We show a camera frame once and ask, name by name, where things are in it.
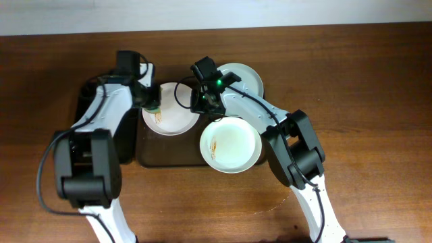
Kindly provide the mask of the green yellow sponge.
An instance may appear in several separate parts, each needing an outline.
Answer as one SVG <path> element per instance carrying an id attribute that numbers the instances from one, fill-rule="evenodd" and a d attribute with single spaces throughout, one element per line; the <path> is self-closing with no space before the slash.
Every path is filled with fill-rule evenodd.
<path id="1" fill-rule="evenodd" d="M 143 110 L 150 114 L 157 114 L 161 112 L 159 107 L 143 108 Z"/>

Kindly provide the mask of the white plate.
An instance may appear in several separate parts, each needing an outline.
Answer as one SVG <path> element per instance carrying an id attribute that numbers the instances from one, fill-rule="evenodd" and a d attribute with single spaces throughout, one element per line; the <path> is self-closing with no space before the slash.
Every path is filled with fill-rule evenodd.
<path id="1" fill-rule="evenodd" d="M 210 123 L 202 132 L 200 153 L 205 162 L 222 173 L 241 173 L 259 161 L 260 134 L 248 122 L 224 117 Z"/>
<path id="2" fill-rule="evenodd" d="M 198 121 L 200 115 L 181 107 L 175 97 L 175 82 L 161 85 L 161 106 L 158 113 L 142 110 L 145 124 L 154 132 L 164 136 L 176 136 L 187 132 Z"/>

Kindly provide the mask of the light blue plate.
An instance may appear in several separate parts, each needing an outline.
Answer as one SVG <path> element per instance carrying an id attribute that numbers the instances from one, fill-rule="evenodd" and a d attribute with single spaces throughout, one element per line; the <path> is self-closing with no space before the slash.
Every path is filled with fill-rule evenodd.
<path id="1" fill-rule="evenodd" d="M 217 68 L 222 75 L 233 72 L 241 78 L 247 87 L 247 93 L 254 93 L 261 98 L 264 97 L 264 85 L 261 77 L 249 66 L 242 63 L 227 63 Z"/>

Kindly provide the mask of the white plate front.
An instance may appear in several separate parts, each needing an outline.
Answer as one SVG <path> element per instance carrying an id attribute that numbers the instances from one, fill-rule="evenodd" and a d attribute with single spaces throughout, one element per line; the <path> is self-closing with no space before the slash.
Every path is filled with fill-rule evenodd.
<path id="1" fill-rule="evenodd" d="M 205 162 L 222 173 L 241 173 L 259 161 L 260 134 L 248 122 L 224 117 L 210 123 L 202 132 L 200 153 Z"/>

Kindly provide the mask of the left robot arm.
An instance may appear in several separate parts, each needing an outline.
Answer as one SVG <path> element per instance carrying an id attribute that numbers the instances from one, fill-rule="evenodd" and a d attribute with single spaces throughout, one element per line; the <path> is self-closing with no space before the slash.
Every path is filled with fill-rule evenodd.
<path id="1" fill-rule="evenodd" d="M 119 202 L 122 173 L 114 136 L 131 110 L 158 109 L 160 88 L 152 70 L 99 80 L 84 115 L 55 142 L 57 193 L 87 218 L 100 242 L 137 242 Z"/>

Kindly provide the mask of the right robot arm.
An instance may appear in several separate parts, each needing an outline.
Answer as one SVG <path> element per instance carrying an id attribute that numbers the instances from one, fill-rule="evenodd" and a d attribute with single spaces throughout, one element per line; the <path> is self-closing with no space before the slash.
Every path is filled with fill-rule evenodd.
<path id="1" fill-rule="evenodd" d="M 199 78 L 192 93 L 195 113 L 231 113 L 245 120 L 267 141 L 274 154 L 272 172 L 293 191 L 313 242 L 347 242 L 325 187 L 325 153 L 308 116 L 279 109 L 248 91 L 239 76 L 230 72 Z"/>

